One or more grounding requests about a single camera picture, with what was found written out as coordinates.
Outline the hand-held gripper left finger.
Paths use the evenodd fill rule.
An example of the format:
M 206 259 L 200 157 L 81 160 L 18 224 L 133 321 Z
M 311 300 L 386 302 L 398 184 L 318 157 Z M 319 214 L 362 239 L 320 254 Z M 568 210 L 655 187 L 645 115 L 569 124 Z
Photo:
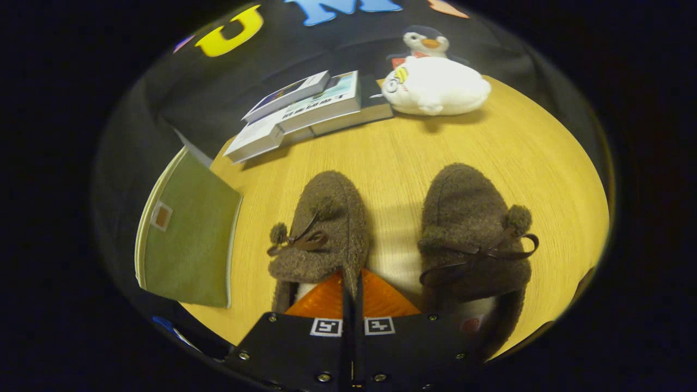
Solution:
M 264 391 L 346 391 L 351 384 L 350 295 L 341 273 L 298 301 L 306 305 L 334 289 L 338 317 L 264 313 L 224 366 Z

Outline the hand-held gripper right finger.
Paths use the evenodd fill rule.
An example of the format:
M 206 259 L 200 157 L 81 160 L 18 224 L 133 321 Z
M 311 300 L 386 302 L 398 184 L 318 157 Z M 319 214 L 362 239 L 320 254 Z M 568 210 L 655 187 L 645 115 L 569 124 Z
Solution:
M 393 286 L 361 271 L 354 379 L 364 391 L 454 391 L 481 368 L 478 336 L 443 312 L 422 313 Z

